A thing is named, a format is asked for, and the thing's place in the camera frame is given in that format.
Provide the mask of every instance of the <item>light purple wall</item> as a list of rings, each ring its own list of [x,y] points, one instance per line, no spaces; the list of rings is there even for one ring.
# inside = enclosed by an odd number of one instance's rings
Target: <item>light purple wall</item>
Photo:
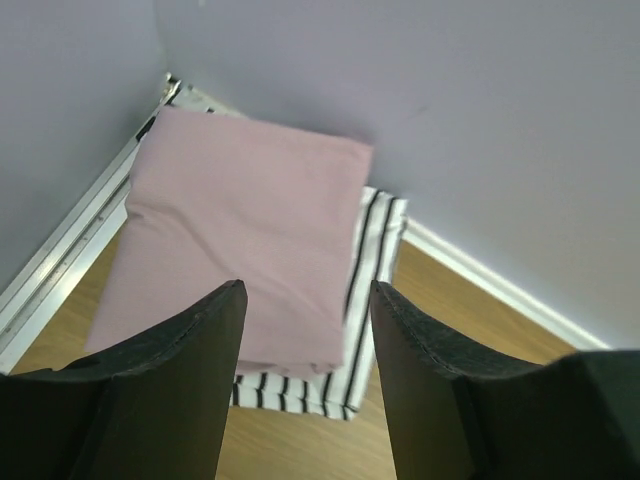
[[[0,3],[0,291],[160,98],[153,0]]]
[[[371,182],[417,220],[640,346],[640,2],[157,5],[174,73],[251,115],[375,142]]]

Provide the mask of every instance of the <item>striped cloth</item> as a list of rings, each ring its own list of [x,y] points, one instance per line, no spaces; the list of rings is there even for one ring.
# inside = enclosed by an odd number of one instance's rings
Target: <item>striped cloth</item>
[[[178,88],[167,101],[178,108],[239,115],[192,87]],[[138,132],[140,141],[153,125]],[[308,380],[273,373],[237,375],[230,406],[291,413],[315,413],[351,420],[366,393],[375,360],[369,318],[369,287],[374,279],[391,281],[400,239],[406,226],[407,201],[365,187],[354,230],[349,287],[344,310],[344,365]]]

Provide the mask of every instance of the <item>pink towel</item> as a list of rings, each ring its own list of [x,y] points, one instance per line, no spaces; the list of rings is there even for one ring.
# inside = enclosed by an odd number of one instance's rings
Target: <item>pink towel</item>
[[[340,366],[371,155],[352,140],[165,107],[131,172],[129,220],[86,349],[241,278],[249,305],[239,373],[306,377]]]

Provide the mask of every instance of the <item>stack of folded clothes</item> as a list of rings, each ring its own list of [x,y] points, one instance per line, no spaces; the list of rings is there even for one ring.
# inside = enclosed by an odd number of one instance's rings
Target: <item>stack of folded clothes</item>
[[[170,103],[137,136],[129,219],[86,349],[240,278],[231,404],[352,418],[374,360],[369,283],[391,279],[406,201],[365,186],[369,146],[210,114],[225,112],[190,88]]]

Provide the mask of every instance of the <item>white trim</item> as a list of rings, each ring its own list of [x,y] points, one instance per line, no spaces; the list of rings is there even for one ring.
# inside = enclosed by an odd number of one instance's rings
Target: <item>white trim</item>
[[[121,190],[106,210],[94,219],[64,261],[33,294],[20,313],[13,318],[10,332],[5,332],[0,348],[0,372],[9,374],[40,332],[53,318],[93,262],[106,248],[127,219],[124,199],[128,188]]]
[[[152,116],[178,87],[168,81]],[[13,369],[126,220],[127,179],[137,149],[132,138],[0,292],[0,373]]]
[[[570,345],[580,350],[611,349],[610,345],[587,332],[572,320],[545,305],[411,218],[408,220],[403,238]]]

